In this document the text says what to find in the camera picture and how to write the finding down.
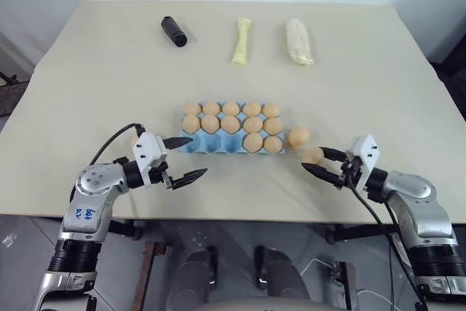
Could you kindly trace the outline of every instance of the white cable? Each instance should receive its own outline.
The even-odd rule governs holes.
[[[392,305],[397,311],[401,311],[401,309],[398,308],[396,305],[392,304],[392,302],[391,302],[389,299],[387,299],[387,298],[386,298],[385,296],[383,296],[383,295],[380,295],[380,294],[376,293],[375,291],[371,291],[371,290],[369,290],[369,289],[361,289],[360,291],[358,291],[358,296],[359,296],[359,294],[362,294],[362,293],[370,293],[370,294],[373,294],[373,295],[375,295],[375,296],[378,296],[379,298],[385,300],[385,301],[388,302],[390,305]]]
[[[311,266],[311,264],[312,264],[314,261],[318,262],[319,264],[325,265],[325,266],[330,267],[331,269],[333,269],[333,266],[331,266],[330,264],[327,264],[325,261],[322,261],[322,260],[320,260],[320,259],[314,258],[314,259],[312,259],[311,261],[309,261],[309,263],[306,265],[306,267],[303,269],[303,271],[302,271],[299,275],[302,276],[302,275],[307,271],[307,269],[309,269],[309,266]]]

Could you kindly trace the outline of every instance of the brown egg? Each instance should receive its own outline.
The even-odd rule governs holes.
[[[216,116],[212,114],[206,114],[201,121],[202,129],[204,129],[209,134],[214,134],[220,127],[220,123]]]
[[[258,116],[261,113],[261,105],[257,102],[248,102],[243,106],[242,112],[248,117]]]
[[[290,146],[302,146],[307,141],[309,141],[311,137],[310,132],[305,127],[295,127],[290,131],[288,134],[288,143]]]
[[[200,128],[199,118],[197,116],[193,116],[192,114],[188,114],[183,118],[183,130],[187,132],[189,135],[194,134]]]
[[[201,110],[201,106],[199,106],[198,103],[187,103],[184,105],[183,113],[197,116],[199,113],[201,113]]]
[[[133,148],[134,145],[136,145],[136,142],[138,142],[138,140],[139,140],[139,137],[138,137],[138,136],[133,136],[133,137],[131,138],[131,141],[130,141],[131,148]]]
[[[262,129],[262,119],[259,117],[249,117],[242,124],[242,128],[248,133],[258,133]]]
[[[279,118],[270,118],[265,121],[264,130],[271,136],[277,135],[283,130],[283,123]]]
[[[307,149],[304,152],[303,163],[321,165],[323,159],[323,150],[320,147],[316,147],[315,149]]]
[[[277,136],[269,136],[264,141],[264,148],[271,154],[280,152],[283,148],[282,141]]]
[[[234,134],[240,129],[240,122],[236,117],[225,116],[221,120],[221,128],[228,134]]]
[[[220,113],[220,106],[216,102],[207,102],[203,107],[202,111],[204,114],[212,114],[216,116]]]
[[[277,103],[268,103],[262,107],[262,114],[267,118],[275,118],[280,115],[280,106]]]
[[[259,149],[262,148],[262,136],[258,133],[248,134],[245,137],[245,140],[242,142],[242,146],[249,153],[256,153]]]
[[[236,102],[227,102],[224,104],[222,112],[227,116],[236,116],[240,112],[240,107]]]

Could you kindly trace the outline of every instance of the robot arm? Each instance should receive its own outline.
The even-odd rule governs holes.
[[[338,188],[354,184],[368,198],[387,203],[395,212],[421,296],[428,300],[466,298],[466,265],[450,219],[436,200],[435,187],[425,178],[375,168],[379,148],[371,135],[359,137],[346,153],[322,147],[324,157],[342,162],[341,174],[303,163],[311,174]]]
[[[52,309],[50,305],[57,302],[68,310],[71,299],[74,303],[82,303],[78,310],[93,310],[89,308],[92,298],[83,297],[83,293],[94,287],[95,266],[108,232],[115,199],[143,185],[163,182],[168,189],[177,189],[196,181],[207,169],[195,170],[173,180],[167,174],[165,161],[167,149],[190,141],[190,138],[162,140],[143,132],[133,147],[135,161],[121,158],[113,164],[90,165],[79,173],[74,197],[60,227],[55,255],[42,276],[32,310]]]

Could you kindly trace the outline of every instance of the white tabletop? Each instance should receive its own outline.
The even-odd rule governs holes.
[[[165,15],[185,30],[185,47],[163,34]],[[248,66],[230,63],[237,17],[253,21]],[[288,57],[289,17],[308,26],[313,66]],[[391,6],[342,4],[81,3],[0,133],[0,211],[63,215],[76,174],[110,135],[130,122],[178,135],[187,101],[277,102],[287,128],[312,131],[310,146],[345,149],[372,133],[380,168],[428,178],[451,220],[466,222],[466,124],[449,94]],[[132,136],[101,161],[130,156]],[[167,160],[174,177],[209,171],[176,191],[133,190],[115,216],[373,222],[349,190],[308,174],[292,151],[171,151]]]

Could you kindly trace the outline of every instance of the egg carton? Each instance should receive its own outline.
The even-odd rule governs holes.
[[[218,102],[220,106],[220,110],[222,110],[223,105],[226,102]],[[195,132],[193,135],[186,133],[184,130],[180,132],[180,136],[186,136],[188,138],[192,138],[193,141],[188,143],[187,145],[183,146],[180,148],[180,150],[184,153],[248,153],[248,152],[243,146],[242,142],[244,141],[245,137],[248,135],[248,132],[242,128],[243,122],[248,118],[243,112],[242,108],[246,104],[246,102],[238,102],[236,101],[238,106],[240,107],[240,112],[237,114],[235,117],[238,118],[240,121],[240,129],[234,133],[234,134],[228,134],[225,130],[223,130],[221,127],[218,129],[214,134],[209,134],[206,131],[202,129],[202,127]],[[206,102],[200,102],[199,105],[204,106]],[[260,102],[261,108],[264,106],[265,103]],[[197,116],[201,120],[204,117],[204,113],[201,112]],[[225,113],[222,111],[216,115],[218,118],[218,121],[221,123],[221,120],[226,116]],[[262,119],[262,122],[265,122],[267,120],[267,117],[265,117],[263,114],[258,115],[259,118]],[[264,129],[258,132],[260,136],[262,136],[262,140],[265,140],[268,138],[269,135]],[[284,134],[283,131],[278,133],[277,136],[282,143],[284,143]],[[256,153],[254,154],[268,154],[269,152],[262,147],[259,149]],[[278,153],[285,153],[285,149],[282,148],[282,150]]]

